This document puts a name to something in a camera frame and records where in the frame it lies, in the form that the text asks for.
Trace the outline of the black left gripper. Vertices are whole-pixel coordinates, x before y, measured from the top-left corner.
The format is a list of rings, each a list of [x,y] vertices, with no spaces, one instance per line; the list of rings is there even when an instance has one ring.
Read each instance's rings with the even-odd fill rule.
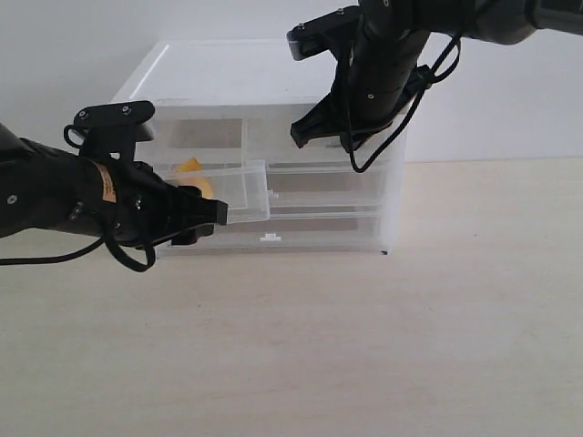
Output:
[[[204,198],[194,186],[170,185],[142,162],[72,158],[67,193],[69,233],[100,237],[107,230],[127,248],[194,245],[228,221],[227,203]]]

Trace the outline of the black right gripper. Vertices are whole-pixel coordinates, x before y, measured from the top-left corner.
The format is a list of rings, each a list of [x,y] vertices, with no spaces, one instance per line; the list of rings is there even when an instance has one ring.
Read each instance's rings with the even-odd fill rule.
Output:
[[[332,46],[338,61],[331,91],[291,124],[298,148],[319,138],[338,137],[355,152],[391,124],[424,40],[343,40]]]

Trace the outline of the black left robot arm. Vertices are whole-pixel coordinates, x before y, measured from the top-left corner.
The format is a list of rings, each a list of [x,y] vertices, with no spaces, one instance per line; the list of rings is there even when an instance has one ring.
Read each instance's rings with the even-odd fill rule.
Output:
[[[228,205],[172,185],[141,161],[74,155],[1,128],[1,235],[27,229],[102,236],[144,249],[194,244],[227,223]]]

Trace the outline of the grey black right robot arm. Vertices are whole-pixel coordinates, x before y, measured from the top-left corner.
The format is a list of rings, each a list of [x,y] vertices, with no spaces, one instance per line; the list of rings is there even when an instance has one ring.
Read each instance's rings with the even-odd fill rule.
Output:
[[[291,55],[330,52],[330,92],[291,125],[297,147],[323,137],[360,146],[389,127],[429,70],[417,60],[432,34],[511,46],[538,29],[579,35],[579,1],[361,1],[295,26]]]

